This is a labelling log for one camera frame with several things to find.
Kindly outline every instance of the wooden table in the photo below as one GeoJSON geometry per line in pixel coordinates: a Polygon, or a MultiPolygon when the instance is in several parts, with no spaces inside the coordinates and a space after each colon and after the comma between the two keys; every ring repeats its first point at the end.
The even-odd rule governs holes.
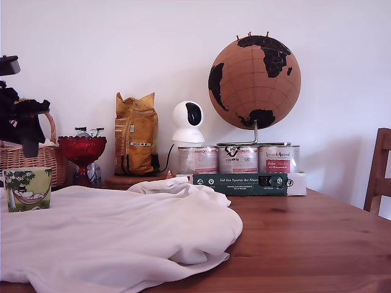
{"type": "MultiPolygon", "coordinates": [[[[215,269],[146,292],[391,292],[391,221],[309,190],[230,197],[242,235],[215,269]]],[[[33,293],[2,282],[2,293],[33,293]]]]}
{"type": "Polygon", "coordinates": [[[104,187],[107,189],[127,190],[129,187],[143,182],[165,179],[164,175],[156,176],[110,176],[104,181],[104,187]]]}

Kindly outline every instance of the white security camera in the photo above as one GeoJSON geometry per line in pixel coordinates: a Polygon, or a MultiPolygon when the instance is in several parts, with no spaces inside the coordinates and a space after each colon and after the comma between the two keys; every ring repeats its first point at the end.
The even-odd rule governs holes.
{"type": "Polygon", "coordinates": [[[184,101],[174,108],[174,120],[178,126],[172,141],[177,147],[201,146],[205,141],[199,127],[203,122],[203,111],[193,101],[184,101]]]}

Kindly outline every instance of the hammock illustration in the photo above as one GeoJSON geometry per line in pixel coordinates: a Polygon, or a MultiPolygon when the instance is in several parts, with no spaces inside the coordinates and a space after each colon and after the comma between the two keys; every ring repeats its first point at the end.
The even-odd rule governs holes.
{"type": "Polygon", "coordinates": [[[43,200],[49,194],[50,189],[51,189],[51,184],[49,184],[49,188],[43,194],[43,197],[38,197],[38,198],[24,198],[24,197],[21,197],[20,195],[18,195],[15,192],[15,190],[13,190],[12,193],[13,193],[13,196],[16,197],[16,199],[18,201],[20,201],[21,203],[24,203],[24,204],[34,204],[34,203],[38,203],[39,201],[43,200]]]}

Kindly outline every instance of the globe stand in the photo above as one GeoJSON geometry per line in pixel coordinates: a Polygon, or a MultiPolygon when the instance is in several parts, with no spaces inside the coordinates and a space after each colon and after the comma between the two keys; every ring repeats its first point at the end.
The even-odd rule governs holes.
{"type": "Polygon", "coordinates": [[[267,143],[260,143],[258,142],[258,124],[257,121],[254,120],[254,140],[252,142],[219,142],[217,143],[218,146],[246,146],[246,145],[256,145],[256,146],[284,146],[284,145],[291,145],[290,142],[267,142],[267,143]]]}

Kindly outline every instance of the wooden chair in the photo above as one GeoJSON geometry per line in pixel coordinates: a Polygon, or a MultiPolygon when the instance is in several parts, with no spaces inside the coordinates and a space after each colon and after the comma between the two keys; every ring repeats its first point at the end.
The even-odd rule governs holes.
{"type": "Polygon", "coordinates": [[[391,178],[385,178],[390,150],[391,129],[379,128],[364,204],[368,212],[379,214],[381,196],[391,197],[391,178]]]}

